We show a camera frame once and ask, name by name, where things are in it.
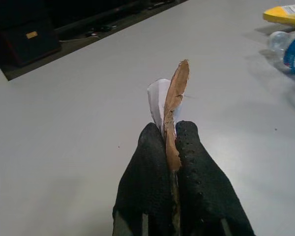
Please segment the orange tag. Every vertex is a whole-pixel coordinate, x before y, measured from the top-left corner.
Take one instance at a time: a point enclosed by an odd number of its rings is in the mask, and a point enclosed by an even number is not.
[[[38,36],[38,33],[36,31],[30,32],[26,34],[26,38],[30,39],[30,38],[34,38]]]

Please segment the white table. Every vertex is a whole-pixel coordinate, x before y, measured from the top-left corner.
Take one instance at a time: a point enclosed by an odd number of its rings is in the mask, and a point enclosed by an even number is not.
[[[0,236],[105,236],[148,85],[190,60],[181,118],[258,236],[295,236],[294,81],[264,56],[275,0],[190,0],[0,87]]]

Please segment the white tabletop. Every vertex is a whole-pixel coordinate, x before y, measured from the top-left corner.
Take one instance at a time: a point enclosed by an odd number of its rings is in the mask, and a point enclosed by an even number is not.
[[[189,0],[0,87],[0,236],[105,236],[147,87],[182,59],[194,121],[258,236],[295,236],[294,81],[266,59],[275,0]]]

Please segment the yellow package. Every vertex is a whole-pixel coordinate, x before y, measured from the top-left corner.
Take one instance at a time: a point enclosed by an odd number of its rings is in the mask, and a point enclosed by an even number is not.
[[[295,5],[277,6],[264,12],[266,21],[295,27]]]

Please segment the brown paper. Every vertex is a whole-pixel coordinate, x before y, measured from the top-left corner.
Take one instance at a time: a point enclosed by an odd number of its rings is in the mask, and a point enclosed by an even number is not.
[[[174,111],[182,101],[182,95],[189,79],[188,60],[183,60],[176,69],[168,89],[164,107],[164,135],[166,140],[167,164],[170,171],[178,171],[181,167],[179,152],[175,145]]]

